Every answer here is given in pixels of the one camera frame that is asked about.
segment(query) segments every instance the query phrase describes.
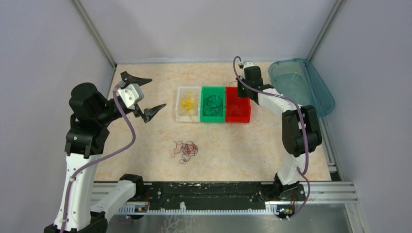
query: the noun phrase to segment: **gray wall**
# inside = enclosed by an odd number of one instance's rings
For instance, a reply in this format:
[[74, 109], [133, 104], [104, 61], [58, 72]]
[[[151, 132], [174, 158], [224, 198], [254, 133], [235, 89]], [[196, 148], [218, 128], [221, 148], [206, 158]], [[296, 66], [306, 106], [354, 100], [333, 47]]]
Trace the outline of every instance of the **gray wall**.
[[327, 117], [371, 232], [410, 232], [412, 1], [348, 0], [315, 56]]
[[306, 57], [335, 0], [82, 0], [117, 63]]
[[43, 232], [63, 193], [70, 91], [106, 92], [111, 67], [68, 0], [2, 1], [0, 60], [1, 232]]

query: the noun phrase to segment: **beige tabletop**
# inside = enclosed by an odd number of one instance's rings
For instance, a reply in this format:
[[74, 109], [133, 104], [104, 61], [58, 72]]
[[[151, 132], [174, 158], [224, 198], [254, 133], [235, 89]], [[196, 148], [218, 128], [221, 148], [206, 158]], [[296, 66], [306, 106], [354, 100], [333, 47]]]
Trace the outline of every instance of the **beige tabletop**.
[[[270, 83], [267, 74], [270, 64], [255, 63], [262, 70], [264, 83]], [[112, 88], [120, 81], [123, 71], [153, 79], [142, 86], [145, 98], [139, 103], [141, 108], [162, 103], [167, 106], [147, 124], [133, 114], [128, 115], [136, 131], [136, 142], [125, 152], [101, 162], [96, 173], [97, 181], [116, 181], [125, 173], [140, 175], [145, 181], [274, 179], [286, 151], [282, 144], [281, 119], [268, 109], [251, 102], [250, 123], [195, 124], [175, 120], [178, 87], [229, 86], [235, 79], [231, 63], [118, 65]], [[103, 155], [127, 145], [132, 138], [122, 119], [113, 122], [109, 131]], [[171, 158], [175, 148], [173, 141], [193, 141], [199, 151], [181, 165], [180, 156]], [[330, 181], [321, 146], [310, 156], [307, 178]]]

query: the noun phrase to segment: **metal frame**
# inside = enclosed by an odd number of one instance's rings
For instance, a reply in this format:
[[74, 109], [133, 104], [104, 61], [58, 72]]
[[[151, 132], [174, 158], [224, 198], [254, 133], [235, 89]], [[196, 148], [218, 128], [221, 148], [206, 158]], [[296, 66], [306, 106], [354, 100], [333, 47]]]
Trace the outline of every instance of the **metal frame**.
[[[110, 54], [107, 46], [104, 44], [104, 41], [100, 37], [97, 29], [93, 25], [91, 19], [89, 18], [86, 10], [81, 4], [80, 0], [71, 0], [73, 6], [76, 8], [79, 16], [84, 22], [86, 28], [90, 32], [90, 35], [93, 37], [96, 45], [101, 50], [102, 54], [108, 60], [110, 65], [113, 68], [112, 79], [108, 87], [106, 96], [110, 94], [111, 83], [116, 72], [116, 66], [112, 55]], [[310, 49], [307, 60], [313, 60], [317, 50], [320, 48], [325, 35], [331, 27], [333, 20], [335, 19], [336, 14], [342, 8], [345, 0], [336, 0], [334, 6], [331, 9], [321, 31], [319, 32], [312, 48]], [[339, 161], [336, 156], [335, 148], [330, 137], [329, 128], [327, 120], [325, 117], [320, 119], [321, 132], [324, 137], [323, 147], [325, 150], [326, 161], [329, 167], [331, 175], [333, 173], [338, 174], [338, 179], [343, 180], [342, 170], [339, 166]], [[117, 182], [108, 182], [108, 183], [94, 183], [92, 190], [91, 203], [94, 204], [101, 200], [111, 189], [116, 186]], [[306, 183], [302, 184], [305, 191], [308, 190], [308, 185]], [[360, 208], [359, 200], [356, 195], [355, 188], [352, 182], [311, 182], [311, 195], [307, 204], [317, 204], [317, 205], [335, 205], [335, 204], [345, 204], [348, 222], [351, 225], [352, 232], [354, 233], [367, 233], [369, 229], [363, 218], [363, 214]], [[181, 208], [180, 210], [149, 210], [146, 213], [137, 213], [135, 209], [138, 207], [145, 206], [144, 202], [134, 201], [127, 202], [123, 207], [119, 209], [118, 214], [122, 215], [272, 215], [274, 208], [279, 204], [289, 204], [288, 201], [267, 201], [265, 202], [266, 209], [261, 210], [215, 210], [215, 211], [195, 211], [195, 210], [186, 210]]]

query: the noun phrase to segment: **gray floor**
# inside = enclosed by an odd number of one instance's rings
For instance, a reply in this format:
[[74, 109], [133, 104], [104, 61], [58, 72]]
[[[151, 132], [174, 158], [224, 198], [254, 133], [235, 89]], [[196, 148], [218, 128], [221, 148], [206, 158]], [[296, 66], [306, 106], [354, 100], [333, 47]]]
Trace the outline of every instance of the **gray floor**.
[[[115, 216], [112, 223], [124, 216]], [[344, 205], [307, 205], [292, 221], [275, 216], [145, 216], [108, 233], [351, 233]]]

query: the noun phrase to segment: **black wire in green bin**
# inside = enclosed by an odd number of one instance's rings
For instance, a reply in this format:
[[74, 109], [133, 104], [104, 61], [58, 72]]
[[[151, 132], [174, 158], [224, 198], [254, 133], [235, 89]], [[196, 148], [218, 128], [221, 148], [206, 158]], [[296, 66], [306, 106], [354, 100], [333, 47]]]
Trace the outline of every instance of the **black wire in green bin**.
[[223, 111], [223, 99], [219, 96], [209, 96], [205, 99], [203, 115], [217, 117]]

